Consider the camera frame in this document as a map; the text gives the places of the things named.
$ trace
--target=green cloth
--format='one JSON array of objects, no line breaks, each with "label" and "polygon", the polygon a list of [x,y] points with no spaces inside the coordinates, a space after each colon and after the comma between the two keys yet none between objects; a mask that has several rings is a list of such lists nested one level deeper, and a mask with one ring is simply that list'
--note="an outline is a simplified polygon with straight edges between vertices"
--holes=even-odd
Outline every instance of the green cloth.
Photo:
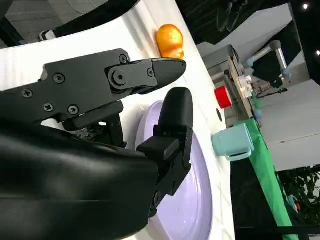
[{"label": "green cloth", "polygon": [[[243,121],[239,124],[243,123],[248,127],[254,145],[254,151],[252,152],[250,161],[272,211],[275,222],[279,227],[292,226],[282,191],[277,180],[272,156],[260,129],[254,119]],[[284,236],[283,239],[298,240],[299,237],[297,235],[287,235]]]}]

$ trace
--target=orange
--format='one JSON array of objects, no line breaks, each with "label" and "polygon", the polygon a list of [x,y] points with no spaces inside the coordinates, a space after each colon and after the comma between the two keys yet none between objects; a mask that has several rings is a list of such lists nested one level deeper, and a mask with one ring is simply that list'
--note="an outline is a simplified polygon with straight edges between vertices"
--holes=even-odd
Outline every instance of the orange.
[{"label": "orange", "polygon": [[155,38],[163,58],[182,59],[184,57],[184,36],[175,25],[163,25],[157,31]]}]

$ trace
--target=red cap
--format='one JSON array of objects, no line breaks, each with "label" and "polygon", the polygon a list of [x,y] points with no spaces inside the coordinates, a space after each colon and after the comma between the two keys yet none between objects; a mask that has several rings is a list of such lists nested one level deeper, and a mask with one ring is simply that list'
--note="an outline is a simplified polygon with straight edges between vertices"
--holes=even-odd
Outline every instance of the red cap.
[{"label": "red cap", "polygon": [[229,92],[226,88],[226,86],[219,87],[214,90],[216,100],[218,101],[218,104],[220,108],[225,109],[232,105],[231,97],[229,95]]}]

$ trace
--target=white tabletop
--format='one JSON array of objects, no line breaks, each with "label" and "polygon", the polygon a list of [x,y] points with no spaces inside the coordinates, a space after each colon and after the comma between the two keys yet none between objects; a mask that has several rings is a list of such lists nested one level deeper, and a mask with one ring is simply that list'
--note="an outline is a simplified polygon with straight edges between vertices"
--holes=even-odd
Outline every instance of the white tabletop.
[{"label": "white tabletop", "polygon": [[[211,182],[214,216],[209,239],[234,240],[230,163],[224,157],[217,157],[211,144],[211,135],[225,129],[226,123],[224,120],[221,122],[217,116],[216,109],[220,108],[214,95],[215,86],[175,0],[141,0],[122,17],[88,31],[0,50],[0,90],[36,82],[46,63],[107,50],[122,48],[128,52],[132,61],[159,58],[155,33],[164,24],[176,25],[183,34],[186,72],[179,80],[165,88],[122,100],[124,111],[120,117],[124,140],[128,141],[129,148],[133,148],[138,124],[146,109],[155,101],[163,100],[168,90],[173,87],[189,88],[194,104],[193,129],[206,159]],[[220,111],[224,119],[224,113],[221,109]],[[163,238],[159,237],[149,224],[129,239]]]}]

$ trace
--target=light blue cup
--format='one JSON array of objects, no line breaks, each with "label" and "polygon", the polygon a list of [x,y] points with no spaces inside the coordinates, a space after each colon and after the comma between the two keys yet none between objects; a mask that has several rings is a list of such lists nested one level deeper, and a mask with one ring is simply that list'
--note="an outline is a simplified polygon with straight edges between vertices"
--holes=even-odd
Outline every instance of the light blue cup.
[{"label": "light blue cup", "polygon": [[218,156],[226,156],[229,161],[249,158],[255,150],[245,123],[222,130],[213,135],[212,145]]}]

